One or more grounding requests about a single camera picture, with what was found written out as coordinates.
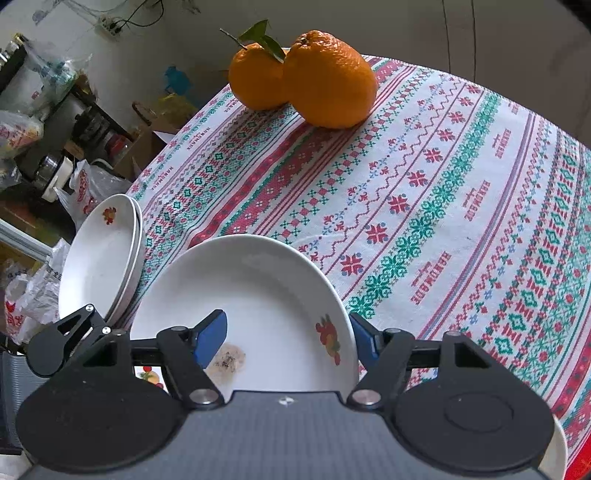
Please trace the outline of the patterned red green tablecloth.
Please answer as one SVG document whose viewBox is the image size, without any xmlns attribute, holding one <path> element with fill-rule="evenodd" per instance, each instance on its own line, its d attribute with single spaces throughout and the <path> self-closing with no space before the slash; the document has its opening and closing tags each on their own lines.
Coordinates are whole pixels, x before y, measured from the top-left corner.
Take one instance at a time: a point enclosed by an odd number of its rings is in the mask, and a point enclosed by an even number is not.
<svg viewBox="0 0 591 480">
<path fill-rule="evenodd" d="M 309 126 L 222 89 L 132 184 L 146 290 L 213 236 L 294 246 L 377 327 L 471 337 L 590 446 L 590 152 L 468 80 L 373 57 L 369 119 Z"/>
</svg>

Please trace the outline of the blue thermos jug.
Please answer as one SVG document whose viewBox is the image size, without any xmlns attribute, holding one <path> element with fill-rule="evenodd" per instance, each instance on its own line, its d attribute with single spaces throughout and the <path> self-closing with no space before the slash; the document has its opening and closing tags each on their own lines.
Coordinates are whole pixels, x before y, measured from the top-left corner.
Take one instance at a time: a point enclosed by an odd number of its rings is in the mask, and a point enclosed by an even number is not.
<svg viewBox="0 0 591 480">
<path fill-rule="evenodd" d="M 174 65 L 166 68 L 164 76 L 166 79 L 165 91 L 167 93 L 185 95 L 192 87 L 192 83 L 187 75 L 178 70 Z"/>
</svg>

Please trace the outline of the large bumpy orange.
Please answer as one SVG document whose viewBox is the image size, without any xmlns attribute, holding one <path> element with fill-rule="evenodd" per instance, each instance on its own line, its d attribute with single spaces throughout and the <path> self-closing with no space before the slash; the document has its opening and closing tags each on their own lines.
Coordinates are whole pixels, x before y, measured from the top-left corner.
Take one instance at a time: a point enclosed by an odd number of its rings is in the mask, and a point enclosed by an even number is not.
<svg viewBox="0 0 591 480">
<path fill-rule="evenodd" d="M 370 114 L 378 81 L 368 61 L 346 42 L 311 30 L 291 45 L 283 84 L 295 111 L 315 127 L 348 129 Z"/>
</svg>

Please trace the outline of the orange with green leaf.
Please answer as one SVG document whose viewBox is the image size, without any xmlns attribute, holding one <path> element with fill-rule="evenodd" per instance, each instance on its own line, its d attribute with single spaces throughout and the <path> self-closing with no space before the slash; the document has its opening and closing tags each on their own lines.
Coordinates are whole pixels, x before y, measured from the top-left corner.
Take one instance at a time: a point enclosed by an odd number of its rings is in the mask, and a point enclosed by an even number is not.
<svg viewBox="0 0 591 480">
<path fill-rule="evenodd" d="M 253 111 L 271 110 L 288 101 L 283 84 L 283 62 L 288 50 L 270 36 L 269 27 L 270 20 L 263 19 L 237 36 L 219 30 L 238 46 L 228 67 L 232 94 Z"/>
</svg>

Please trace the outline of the black metal storage rack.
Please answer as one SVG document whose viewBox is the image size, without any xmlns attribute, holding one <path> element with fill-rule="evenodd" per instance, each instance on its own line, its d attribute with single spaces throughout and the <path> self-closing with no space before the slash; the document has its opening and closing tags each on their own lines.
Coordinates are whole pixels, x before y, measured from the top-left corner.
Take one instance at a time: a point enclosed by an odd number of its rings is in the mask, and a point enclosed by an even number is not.
<svg viewBox="0 0 591 480">
<path fill-rule="evenodd" d="M 1 207 L 84 216 L 130 182 L 130 134 L 97 103 L 85 59 L 15 36 L 1 52 Z"/>
</svg>

